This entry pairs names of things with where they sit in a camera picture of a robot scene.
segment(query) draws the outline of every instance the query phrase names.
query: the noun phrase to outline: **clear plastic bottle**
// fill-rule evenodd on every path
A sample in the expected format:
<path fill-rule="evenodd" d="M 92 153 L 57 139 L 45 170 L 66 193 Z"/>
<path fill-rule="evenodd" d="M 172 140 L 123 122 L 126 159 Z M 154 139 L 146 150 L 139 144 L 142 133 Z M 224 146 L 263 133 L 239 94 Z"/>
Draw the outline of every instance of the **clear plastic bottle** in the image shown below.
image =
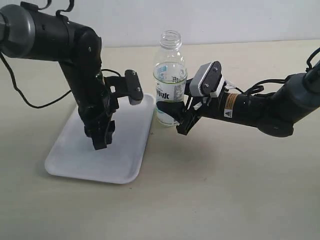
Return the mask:
<path fill-rule="evenodd" d="M 161 34 L 161 48 L 154 58 L 153 76 L 156 81 L 156 101 L 180 102 L 184 100 L 187 80 L 185 59 L 180 52 L 181 35 L 177 31 L 168 30 Z M 178 124 L 171 116 L 156 109 L 160 123 L 166 126 Z"/>

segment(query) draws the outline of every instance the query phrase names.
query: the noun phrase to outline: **beige table surface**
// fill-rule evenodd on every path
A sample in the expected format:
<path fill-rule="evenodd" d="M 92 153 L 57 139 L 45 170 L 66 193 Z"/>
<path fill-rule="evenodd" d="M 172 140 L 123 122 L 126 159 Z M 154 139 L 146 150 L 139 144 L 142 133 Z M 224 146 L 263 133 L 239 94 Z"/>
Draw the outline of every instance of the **beige table surface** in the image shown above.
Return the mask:
<path fill-rule="evenodd" d="M 183 53 L 190 77 L 219 60 L 225 77 L 246 89 L 303 72 L 319 46 L 320 40 L 188 45 Z M 136 70 L 144 92 L 154 93 L 155 52 L 106 48 L 103 66 Z M 68 89 L 57 63 L 9 62 L 32 103 Z M 1 240 L 320 239 L 320 110 L 283 139 L 205 118 L 186 137 L 153 120 L 139 176 L 112 185 L 48 175 L 44 160 L 75 101 L 70 95 L 31 109 L 2 64 L 0 76 Z"/>

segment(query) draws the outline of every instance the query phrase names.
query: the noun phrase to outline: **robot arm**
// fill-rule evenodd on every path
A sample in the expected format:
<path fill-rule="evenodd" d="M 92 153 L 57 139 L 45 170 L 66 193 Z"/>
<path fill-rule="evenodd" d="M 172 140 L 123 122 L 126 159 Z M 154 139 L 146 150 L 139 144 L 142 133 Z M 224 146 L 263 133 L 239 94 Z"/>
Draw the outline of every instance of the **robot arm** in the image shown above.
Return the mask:
<path fill-rule="evenodd" d="M 78 105 L 79 116 L 84 123 L 85 134 L 92 138 L 96 150 L 112 143 L 115 122 L 113 113 L 119 108 L 118 98 L 129 97 L 130 104 L 139 104 L 143 92 L 138 75 L 127 70 L 124 77 L 103 77 L 100 58 L 102 41 L 95 31 L 87 26 L 71 22 L 58 10 L 56 16 L 40 12 L 37 5 L 21 2 L 0 9 L 0 50 L 10 58 L 58 62 Z M 8 63 L 1 59 L 10 71 Z M 15 85 L 25 102 L 30 104 Z"/>
<path fill-rule="evenodd" d="M 186 104 L 158 102 L 157 107 L 178 121 L 177 132 L 183 135 L 201 117 L 206 117 L 256 127 L 274 137 L 291 136 L 293 125 L 320 107 L 320 61 L 314 67 L 310 64 L 318 52 L 320 48 L 308 59 L 307 73 L 264 80 L 246 92 L 238 89 L 241 94 L 228 92 L 228 82 L 218 61 L 205 64 L 186 83 Z M 265 83 L 283 86 L 277 92 L 259 94 Z"/>

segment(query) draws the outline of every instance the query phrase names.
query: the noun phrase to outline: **white tray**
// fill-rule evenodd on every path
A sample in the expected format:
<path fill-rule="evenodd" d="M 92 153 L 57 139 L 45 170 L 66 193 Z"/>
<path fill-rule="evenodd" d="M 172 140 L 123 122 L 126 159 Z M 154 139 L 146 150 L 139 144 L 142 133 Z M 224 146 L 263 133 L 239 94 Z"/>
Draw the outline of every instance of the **white tray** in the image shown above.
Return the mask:
<path fill-rule="evenodd" d="M 113 115 L 115 132 L 112 144 L 95 150 L 84 133 L 84 124 L 76 108 L 45 160 L 51 175 L 126 184 L 139 174 L 145 152 L 155 98 L 145 94 L 142 102 L 132 106 L 127 97 L 119 99 Z"/>

